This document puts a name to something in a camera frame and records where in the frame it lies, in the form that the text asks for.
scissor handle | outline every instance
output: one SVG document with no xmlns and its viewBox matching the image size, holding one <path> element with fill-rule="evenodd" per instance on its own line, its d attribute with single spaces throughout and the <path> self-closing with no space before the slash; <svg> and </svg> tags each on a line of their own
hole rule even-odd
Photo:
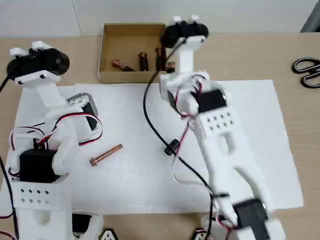
<svg viewBox="0 0 320 240">
<path fill-rule="evenodd" d="M 308 88 L 308 89 L 318 89 L 320 88 L 320 83 L 319 84 L 309 84 L 308 83 L 308 80 L 310 79 L 314 79 L 316 77 L 320 76 L 320 71 L 315 71 L 314 73 L 310 74 L 310 75 L 307 75 L 307 76 L 304 76 L 301 78 L 301 85 L 304 86 L 305 88 Z"/>
<path fill-rule="evenodd" d="M 313 63 L 313 66 L 298 68 L 298 64 L 303 63 L 303 62 Z M 317 58 L 313 58 L 313 57 L 303 57 L 303 58 L 300 58 L 297 61 L 295 61 L 292 64 L 291 69 L 295 74 L 304 74 L 304 73 L 308 73 L 308 72 L 311 73 L 313 71 L 316 71 L 316 69 L 320 69 L 320 60 Z"/>
</svg>

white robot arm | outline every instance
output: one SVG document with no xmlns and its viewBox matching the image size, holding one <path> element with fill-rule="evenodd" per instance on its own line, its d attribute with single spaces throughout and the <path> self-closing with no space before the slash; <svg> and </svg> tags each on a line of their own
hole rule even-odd
<svg viewBox="0 0 320 240">
<path fill-rule="evenodd" d="M 209 185 L 215 195 L 223 196 L 215 199 L 218 214 L 234 228 L 228 239 L 284 240 L 280 221 L 271 215 L 275 209 L 268 183 L 253 157 L 230 97 L 206 72 L 193 71 L 193 53 L 207 36 L 201 31 L 192 32 L 198 18 L 192 17 L 189 22 L 178 17 L 174 20 L 162 37 L 171 41 L 162 44 L 177 49 L 178 71 L 160 76 L 160 94 L 178 114 L 189 118 L 209 173 Z M 169 35 L 175 31 L 172 40 Z M 233 195 L 235 175 L 247 182 L 251 192 Z M 211 233 L 215 240 L 222 240 L 226 226 L 217 218 Z"/>
<path fill-rule="evenodd" d="M 88 95 L 71 99 L 60 95 L 56 83 L 69 68 L 67 55 L 41 41 L 33 42 L 29 51 L 12 48 L 10 54 L 15 59 L 8 64 L 8 76 L 16 84 L 33 89 L 45 112 L 39 127 L 21 126 L 11 132 L 8 164 L 16 172 L 11 187 L 19 239 L 74 240 L 75 221 L 83 217 L 87 229 L 77 238 L 97 240 L 103 216 L 73 212 L 69 163 L 75 160 L 79 146 L 101 137 L 98 113 L 94 107 L 92 112 L 84 112 Z M 20 137 L 22 130 L 25 135 L 30 135 L 26 133 L 29 130 L 43 134 L 33 139 L 32 147 L 32 138 Z"/>
</svg>

white foam board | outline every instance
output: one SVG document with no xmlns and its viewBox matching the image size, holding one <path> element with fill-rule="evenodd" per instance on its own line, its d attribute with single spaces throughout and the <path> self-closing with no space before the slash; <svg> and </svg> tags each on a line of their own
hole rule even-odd
<svg viewBox="0 0 320 240">
<path fill-rule="evenodd" d="M 231 104 L 239 114 L 254 157 L 269 183 L 275 208 L 303 206 L 299 178 L 272 80 L 220 81 L 219 84 L 232 96 Z M 172 158 L 164 154 L 164 145 L 149 128 L 143 115 L 145 87 L 145 84 L 59 87 L 65 97 L 90 93 L 104 126 L 100 141 L 81 147 L 74 159 L 70 159 L 70 190 L 76 210 L 103 214 L 208 211 L 209 194 L 206 189 L 174 181 Z M 165 140 L 170 142 L 173 138 L 180 138 L 186 123 L 167 102 L 161 100 L 158 84 L 150 87 L 147 110 Z M 38 96 L 32 90 L 24 89 L 15 124 L 34 124 L 43 114 Z M 117 144 L 123 144 L 123 149 L 97 167 L 91 167 L 91 157 Z M 185 139 L 181 156 L 208 179 L 203 157 L 191 131 Z M 177 164 L 175 172 L 181 179 L 197 180 L 181 163 Z M 239 191 L 245 187 L 239 184 Z M 9 212 L 7 195 L 3 187 L 0 203 L 7 204 L 0 204 L 0 213 Z"/>
</svg>

open cardboard box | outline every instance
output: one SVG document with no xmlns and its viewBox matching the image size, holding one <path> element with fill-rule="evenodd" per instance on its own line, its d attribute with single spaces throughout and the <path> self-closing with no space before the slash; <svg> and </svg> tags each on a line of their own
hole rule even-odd
<svg viewBox="0 0 320 240">
<path fill-rule="evenodd" d="M 104 84 L 147 83 L 156 71 L 155 49 L 161 46 L 164 23 L 112 23 L 105 24 L 102 33 L 98 76 Z M 139 53 L 146 52 L 149 71 L 140 71 Z M 136 71 L 114 68 L 112 60 Z"/>
</svg>

wooden table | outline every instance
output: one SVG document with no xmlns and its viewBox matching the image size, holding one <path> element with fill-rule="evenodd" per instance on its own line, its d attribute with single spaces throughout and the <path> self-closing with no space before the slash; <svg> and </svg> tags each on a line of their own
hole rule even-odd
<svg viewBox="0 0 320 240">
<path fill-rule="evenodd" d="M 100 36 L 0 39 L 0 79 L 11 59 L 9 49 L 27 49 L 35 40 L 69 56 L 70 69 L 59 85 L 99 83 Z M 305 56 L 320 58 L 320 34 L 215 34 L 195 54 L 195 69 L 208 71 L 213 80 L 273 79 L 305 200 L 303 208 L 278 211 L 289 240 L 320 237 L 320 90 L 302 87 L 301 76 L 290 69 L 294 60 Z M 21 88 L 12 81 L 0 94 L 0 154 L 4 159 L 20 94 Z M 114 228 L 120 240 L 187 240 L 200 225 L 200 218 L 199 213 L 106 216 L 105 226 Z M 1 220 L 0 226 L 12 231 L 10 220 Z"/>
</svg>

